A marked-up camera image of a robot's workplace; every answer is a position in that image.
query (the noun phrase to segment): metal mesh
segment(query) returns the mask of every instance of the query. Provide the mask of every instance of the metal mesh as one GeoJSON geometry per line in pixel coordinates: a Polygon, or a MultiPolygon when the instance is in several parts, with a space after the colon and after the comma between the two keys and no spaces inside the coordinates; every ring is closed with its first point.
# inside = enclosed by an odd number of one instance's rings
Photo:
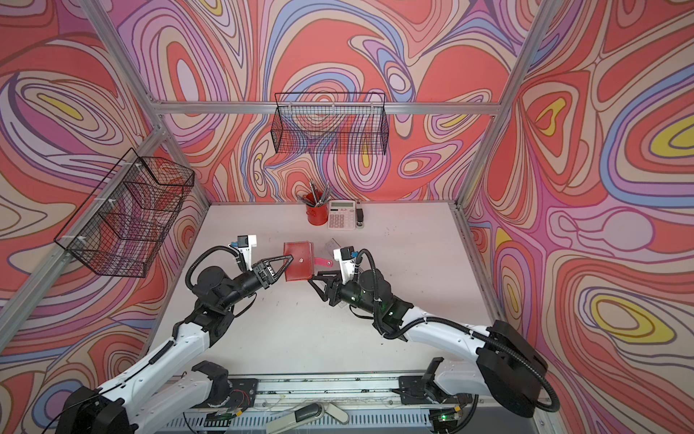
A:
{"type": "Polygon", "coordinates": [[[386,153],[389,128],[383,94],[289,92],[276,94],[276,99],[271,127],[276,153],[386,153]],[[325,98],[337,101],[319,105],[325,98]]]}
{"type": "Polygon", "coordinates": [[[137,158],[67,250],[95,274],[145,277],[193,182],[186,167],[137,158]]]}

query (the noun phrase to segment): white table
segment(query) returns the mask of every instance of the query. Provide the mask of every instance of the white table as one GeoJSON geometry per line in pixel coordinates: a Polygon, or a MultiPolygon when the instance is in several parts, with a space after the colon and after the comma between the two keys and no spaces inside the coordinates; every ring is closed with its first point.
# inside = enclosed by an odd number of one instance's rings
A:
{"type": "MultiPolygon", "coordinates": [[[[285,242],[311,241],[316,256],[324,258],[332,258],[324,249],[331,238],[342,247],[367,248],[401,299],[440,317],[491,325],[447,203],[365,204],[364,228],[354,231],[310,225],[303,205],[217,205],[205,218],[152,348],[192,311],[195,296],[183,278],[190,264],[210,247],[249,234],[258,241],[253,262],[282,255],[285,242]]],[[[193,282],[210,265],[222,267],[231,278],[239,274],[233,256],[215,252],[198,267],[193,282]]],[[[236,311],[246,304],[240,302],[236,311]]],[[[210,360],[239,375],[392,372],[425,369],[437,356],[453,358],[424,344],[382,339],[370,321],[322,302],[308,282],[282,278],[260,290],[255,305],[185,369],[210,360]]]]}

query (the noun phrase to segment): pen holder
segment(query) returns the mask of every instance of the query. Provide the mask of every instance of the pen holder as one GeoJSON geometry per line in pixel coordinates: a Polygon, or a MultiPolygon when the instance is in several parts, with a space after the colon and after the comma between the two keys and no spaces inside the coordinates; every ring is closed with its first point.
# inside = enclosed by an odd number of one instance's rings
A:
{"type": "MultiPolygon", "coordinates": [[[[304,196],[309,202],[316,203],[316,199],[313,197],[313,193],[306,194],[304,196]]],[[[328,222],[328,204],[318,208],[313,208],[306,205],[306,215],[308,216],[308,222],[314,226],[321,226],[328,222]]]]}

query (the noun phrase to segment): wire basket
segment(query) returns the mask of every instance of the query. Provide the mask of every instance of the wire basket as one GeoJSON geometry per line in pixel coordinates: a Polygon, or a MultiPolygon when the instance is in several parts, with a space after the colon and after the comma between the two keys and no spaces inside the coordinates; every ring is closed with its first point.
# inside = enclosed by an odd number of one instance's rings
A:
{"type": "Polygon", "coordinates": [[[121,170],[127,170],[123,180],[70,243],[61,244],[60,233],[54,241],[95,274],[145,277],[193,187],[194,173],[166,158],[140,156],[121,170]]]}
{"type": "Polygon", "coordinates": [[[275,152],[385,155],[385,100],[382,92],[276,93],[275,152]]]}

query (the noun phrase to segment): calculator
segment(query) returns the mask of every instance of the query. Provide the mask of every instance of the calculator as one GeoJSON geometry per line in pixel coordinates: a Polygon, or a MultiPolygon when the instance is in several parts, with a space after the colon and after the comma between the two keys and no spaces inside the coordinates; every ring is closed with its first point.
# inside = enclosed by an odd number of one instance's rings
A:
{"type": "Polygon", "coordinates": [[[328,229],[349,231],[357,228],[357,202],[330,201],[328,207],[328,229]]]}

